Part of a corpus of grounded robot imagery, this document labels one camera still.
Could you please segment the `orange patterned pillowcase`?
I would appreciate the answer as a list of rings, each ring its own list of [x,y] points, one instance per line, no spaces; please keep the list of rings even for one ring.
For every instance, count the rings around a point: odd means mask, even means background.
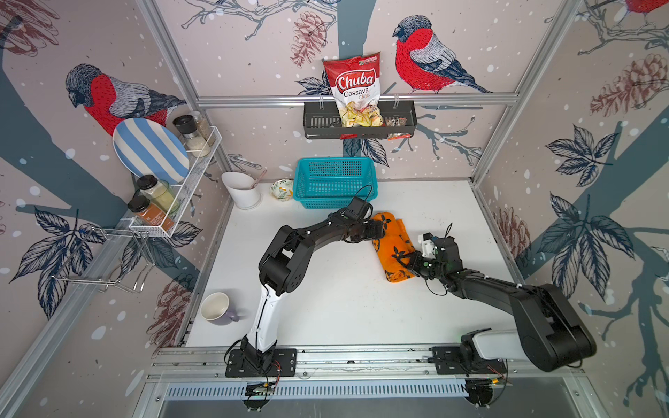
[[[385,273],[386,280],[398,283],[413,278],[414,275],[398,260],[407,261],[414,248],[404,222],[396,219],[390,212],[380,212],[373,220],[381,221],[384,237],[372,240],[373,247]]]

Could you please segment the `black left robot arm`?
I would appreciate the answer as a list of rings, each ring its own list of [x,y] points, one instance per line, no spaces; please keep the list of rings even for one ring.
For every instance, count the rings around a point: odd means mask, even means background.
[[[282,226],[259,263],[261,300],[251,329],[241,339],[245,359],[258,369],[271,363],[278,341],[282,297],[301,285],[316,250],[334,242],[356,244],[384,236],[381,221],[351,217],[344,209],[312,226]]]

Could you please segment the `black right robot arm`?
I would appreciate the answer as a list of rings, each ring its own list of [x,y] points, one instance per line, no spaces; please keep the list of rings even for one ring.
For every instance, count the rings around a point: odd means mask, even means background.
[[[528,361],[552,372],[597,353],[597,344],[561,290],[551,284],[514,284],[466,268],[451,236],[430,233],[422,249],[397,261],[425,280],[437,280],[446,294],[484,303],[513,317],[512,330],[480,329],[461,337],[460,362],[470,369],[484,361]]]

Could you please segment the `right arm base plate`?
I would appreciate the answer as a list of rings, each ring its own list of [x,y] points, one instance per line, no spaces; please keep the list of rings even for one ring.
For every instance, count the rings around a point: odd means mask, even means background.
[[[504,376],[508,371],[505,362],[485,360],[472,348],[463,348],[458,345],[432,347],[429,362],[435,366],[439,376],[455,376],[456,374]]]

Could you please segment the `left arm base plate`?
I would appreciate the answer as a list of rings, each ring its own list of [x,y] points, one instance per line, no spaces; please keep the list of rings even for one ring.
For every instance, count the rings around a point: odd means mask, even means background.
[[[297,363],[297,350],[275,348],[261,356],[234,349],[226,361],[227,378],[293,377]]]

